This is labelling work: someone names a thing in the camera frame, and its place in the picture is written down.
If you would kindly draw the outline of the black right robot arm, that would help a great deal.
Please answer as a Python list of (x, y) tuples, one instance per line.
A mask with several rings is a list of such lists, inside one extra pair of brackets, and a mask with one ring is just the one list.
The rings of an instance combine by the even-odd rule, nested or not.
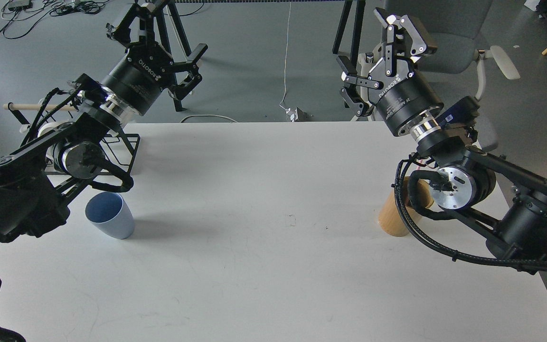
[[(426, 247), (482, 266), (547, 272), (547, 178), (485, 152), (477, 145), (473, 96), (447, 111), (418, 69), (438, 46), (421, 21), (376, 8), (386, 31), (378, 60), (366, 76), (337, 57), (341, 95), (358, 116), (374, 111), (393, 136), (410, 135), (416, 151), (397, 166), (395, 204), (408, 231)], [(483, 236), (492, 257), (470, 255), (428, 236), (406, 209), (434, 220), (456, 219)]]

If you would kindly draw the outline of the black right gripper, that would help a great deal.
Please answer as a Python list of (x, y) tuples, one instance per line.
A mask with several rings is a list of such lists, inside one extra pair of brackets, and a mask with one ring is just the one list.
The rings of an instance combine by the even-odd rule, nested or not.
[[(382, 44), (383, 60), (369, 72), (369, 79), (359, 76), (347, 56), (337, 56), (344, 82), (340, 95), (356, 117), (369, 117), (373, 106), (393, 136), (408, 134), (408, 123), (425, 110), (434, 114), (443, 108), (441, 98), (413, 66), (438, 50), (438, 43), (421, 20), (410, 15), (399, 17), (377, 7), (375, 17), (386, 29)], [(368, 101), (360, 97), (358, 88), (366, 87)]]

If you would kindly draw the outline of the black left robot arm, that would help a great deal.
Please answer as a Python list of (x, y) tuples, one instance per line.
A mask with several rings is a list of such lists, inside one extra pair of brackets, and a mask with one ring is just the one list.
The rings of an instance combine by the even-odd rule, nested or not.
[[(134, 181), (128, 171), (107, 159), (100, 143), (109, 133), (123, 141), (124, 124), (144, 115), (168, 90), (177, 110), (201, 82), (197, 62), (206, 52), (200, 44), (185, 61), (174, 61), (164, 11), (180, 34), (183, 27), (173, 0), (134, 2), (108, 38), (124, 46), (124, 56), (97, 82), (81, 75), (69, 97), (48, 114), (54, 89), (39, 107), (19, 149), (0, 158), (0, 243), (21, 235), (39, 238), (66, 224), (69, 204), (87, 186), (113, 193), (128, 192)], [(23, 342), (17, 332), (0, 326), (0, 342)]]

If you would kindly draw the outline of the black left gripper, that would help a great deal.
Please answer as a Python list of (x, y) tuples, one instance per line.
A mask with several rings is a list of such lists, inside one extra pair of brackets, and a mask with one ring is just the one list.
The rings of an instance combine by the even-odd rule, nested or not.
[[(106, 24), (107, 37), (126, 47), (126, 54), (105, 76), (101, 84), (145, 115), (164, 89), (169, 90), (171, 97), (183, 100), (202, 81), (198, 61), (208, 46), (199, 44), (186, 61), (174, 62), (170, 54), (170, 42), (164, 19), (164, 9), (169, 0), (146, 0), (132, 4), (119, 23)], [(141, 39), (154, 41), (154, 21), (158, 24), (161, 43), (131, 43), (131, 24), (139, 19)], [(177, 73), (186, 72), (187, 76), (176, 84)]]

